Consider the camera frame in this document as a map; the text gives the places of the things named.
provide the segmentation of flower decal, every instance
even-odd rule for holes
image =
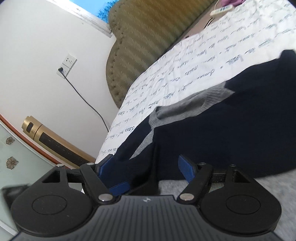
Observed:
[[[14,169],[15,166],[18,164],[18,161],[14,157],[10,157],[7,159],[6,166],[9,169]]]
[[[6,139],[6,144],[7,144],[7,145],[11,145],[14,141],[15,141],[15,139],[13,139],[12,137],[8,137],[8,138]]]

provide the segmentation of gray carpet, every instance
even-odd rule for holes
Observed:
[[[284,241],[296,240],[296,170],[283,174],[256,179],[272,193],[281,203],[282,214],[275,233]],[[175,198],[188,185],[186,180],[163,180],[159,182],[161,195],[174,195]],[[215,183],[211,190],[221,188],[223,184]]]

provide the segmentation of ribbed black surface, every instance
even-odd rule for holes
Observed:
[[[47,147],[49,147],[50,149],[52,149],[54,152],[61,155],[62,157],[65,157],[67,160],[76,164],[77,166],[81,166],[89,162],[88,160],[84,159],[83,157],[77,155],[75,152],[72,152],[71,150],[63,146],[61,143],[52,139],[49,135],[45,134],[44,132],[41,134],[39,141]]]
[[[60,237],[19,234],[14,241],[280,241],[274,233],[260,237],[224,234],[199,215],[195,207],[175,202],[173,196],[123,196],[98,208],[82,228]]]

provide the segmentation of sky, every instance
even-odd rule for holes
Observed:
[[[97,15],[99,10],[103,7],[108,0],[70,0],[78,6],[84,8],[93,15]]]

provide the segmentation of purple cloth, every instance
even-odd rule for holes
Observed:
[[[242,4],[245,0],[221,0],[221,6],[227,6],[229,4],[232,4],[234,7]]]

